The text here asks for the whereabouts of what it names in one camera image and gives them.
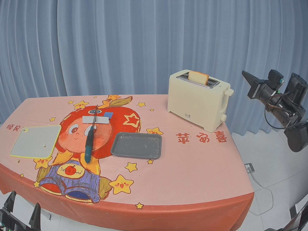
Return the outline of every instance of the toaster slot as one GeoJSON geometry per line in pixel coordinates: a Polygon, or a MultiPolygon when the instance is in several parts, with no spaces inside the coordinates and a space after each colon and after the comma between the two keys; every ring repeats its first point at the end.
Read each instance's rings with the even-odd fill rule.
{"type": "Polygon", "coordinates": [[[184,80],[184,81],[187,81],[187,82],[190,82],[192,84],[195,84],[195,85],[198,85],[198,86],[201,86],[201,87],[205,87],[205,88],[208,88],[208,89],[212,89],[213,87],[217,86],[220,82],[218,80],[215,80],[215,79],[211,79],[209,78],[208,80],[208,83],[206,85],[202,85],[202,84],[199,84],[199,83],[196,83],[194,81],[191,81],[188,79],[188,73],[185,73],[185,74],[182,74],[180,76],[177,76],[178,79],[181,79],[181,80],[184,80]]]}

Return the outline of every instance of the cartoon character print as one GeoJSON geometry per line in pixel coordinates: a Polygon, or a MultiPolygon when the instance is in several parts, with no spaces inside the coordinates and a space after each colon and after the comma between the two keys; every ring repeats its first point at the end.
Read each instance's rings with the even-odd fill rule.
{"type": "Polygon", "coordinates": [[[98,203],[108,197],[110,179],[100,176],[99,159],[111,156],[110,149],[119,132],[138,133],[140,117],[136,111],[122,107],[131,102],[108,100],[108,107],[98,109],[97,116],[108,116],[109,124],[95,124],[91,162],[84,161],[85,143],[91,124],[82,122],[83,116],[94,114],[96,106],[87,106],[69,113],[56,143],[58,153],[48,168],[40,168],[37,181],[44,191],[85,203],[98,203]]]}

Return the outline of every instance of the cartoon eye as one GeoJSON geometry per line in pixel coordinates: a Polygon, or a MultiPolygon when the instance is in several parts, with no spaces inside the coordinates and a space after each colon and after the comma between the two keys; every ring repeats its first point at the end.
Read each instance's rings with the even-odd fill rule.
{"type": "Polygon", "coordinates": [[[92,127],[92,125],[88,126],[87,129],[84,131],[84,135],[88,136],[88,132],[90,131],[90,128],[92,127]]]}
{"type": "Polygon", "coordinates": [[[69,133],[75,133],[78,130],[79,125],[78,124],[74,124],[70,127],[70,129],[68,130],[69,133]]]}

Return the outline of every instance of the teal knife handle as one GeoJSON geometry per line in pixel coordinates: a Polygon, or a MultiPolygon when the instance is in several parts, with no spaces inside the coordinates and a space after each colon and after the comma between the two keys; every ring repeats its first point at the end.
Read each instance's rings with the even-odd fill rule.
{"type": "Polygon", "coordinates": [[[91,161],[91,154],[92,154],[92,149],[93,149],[93,139],[94,139],[94,129],[93,127],[91,127],[88,133],[88,136],[87,136],[86,151],[84,154],[84,160],[86,161],[87,164],[89,164],[91,161]]]}

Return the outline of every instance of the bread slice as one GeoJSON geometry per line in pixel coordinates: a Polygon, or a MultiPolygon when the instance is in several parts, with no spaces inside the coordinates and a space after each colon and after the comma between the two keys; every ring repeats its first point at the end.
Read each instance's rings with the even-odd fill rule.
{"type": "Polygon", "coordinates": [[[202,74],[202,73],[199,73],[199,72],[196,72],[196,71],[190,71],[188,73],[188,79],[193,81],[193,82],[196,82],[196,83],[199,83],[199,84],[202,84],[202,85],[206,85],[208,83],[208,80],[209,80],[209,75],[202,74]]]}

